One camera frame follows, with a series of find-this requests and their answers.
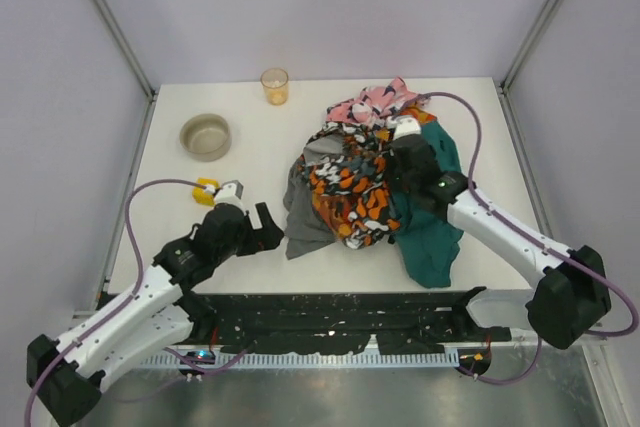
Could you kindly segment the grey cloth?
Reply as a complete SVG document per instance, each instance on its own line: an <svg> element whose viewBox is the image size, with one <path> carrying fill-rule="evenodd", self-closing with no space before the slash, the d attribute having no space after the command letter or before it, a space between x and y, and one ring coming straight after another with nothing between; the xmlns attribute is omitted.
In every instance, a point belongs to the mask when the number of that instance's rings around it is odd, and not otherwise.
<svg viewBox="0 0 640 427"><path fill-rule="evenodd" d="M303 149L302 166L316 166L322 158L341 151L337 134L312 140ZM336 241L334 233L314 209L311 190L303 180L297 163L289 170L283 205L287 211L284 235L288 239L285 252L288 260L300 258Z"/></svg>

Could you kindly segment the black orange camouflage cloth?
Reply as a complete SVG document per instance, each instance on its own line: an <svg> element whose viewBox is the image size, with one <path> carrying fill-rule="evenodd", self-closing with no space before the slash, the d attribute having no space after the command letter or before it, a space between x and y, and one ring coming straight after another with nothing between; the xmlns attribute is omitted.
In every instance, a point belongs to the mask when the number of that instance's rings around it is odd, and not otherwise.
<svg viewBox="0 0 640 427"><path fill-rule="evenodd" d="M390 132L326 122L296 162L311 204L336 239L357 250L401 228L386 178Z"/></svg>

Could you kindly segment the teal cloth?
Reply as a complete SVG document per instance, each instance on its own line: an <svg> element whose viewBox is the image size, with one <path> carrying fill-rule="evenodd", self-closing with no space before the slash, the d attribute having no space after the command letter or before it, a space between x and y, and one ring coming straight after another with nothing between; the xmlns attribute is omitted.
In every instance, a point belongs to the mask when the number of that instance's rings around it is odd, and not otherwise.
<svg viewBox="0 0 640 427"><path fill-rule="evenodd" d="M451 136L433 121L421 128L422 137L435 151L444 171L461 172L457 146ZM451 266L460 252L463 232L422 210L408 194L391 187L400 228L394 233L409 277L425 288L451 286Z"/></svg>

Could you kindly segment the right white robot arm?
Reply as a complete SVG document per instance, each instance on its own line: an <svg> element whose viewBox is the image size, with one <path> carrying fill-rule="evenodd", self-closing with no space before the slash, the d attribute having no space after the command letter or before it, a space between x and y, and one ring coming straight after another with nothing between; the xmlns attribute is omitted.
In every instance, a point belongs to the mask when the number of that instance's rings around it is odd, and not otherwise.
<svg viewBox="0 0 640 427"><path fill-rule="evenodd" d="M484 289L466 305L479 325L504 321L536 332L565 350L611 309L604 262L589 246L572 249L529 228L481 198L468 178L440 168L434 149L419 134L390 143L391 184L424 211L471 235L506 261L528 290Z"/></svg>

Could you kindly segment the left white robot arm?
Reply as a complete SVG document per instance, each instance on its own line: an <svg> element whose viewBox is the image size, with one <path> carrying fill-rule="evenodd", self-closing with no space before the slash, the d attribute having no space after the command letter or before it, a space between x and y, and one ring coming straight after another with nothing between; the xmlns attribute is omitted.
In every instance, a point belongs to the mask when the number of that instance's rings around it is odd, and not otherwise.
<svg viewBox="0 0 640 427"><path fill-rule="evenodd" d="M219 203L185 236L167 243L133 286L57 339L27 347L27 383L53 420L71 426L102 394L151 354L209 336L215 314L193 288L234 256L276 249L284 237L265 203L253 228L248 213Z"/></svg>

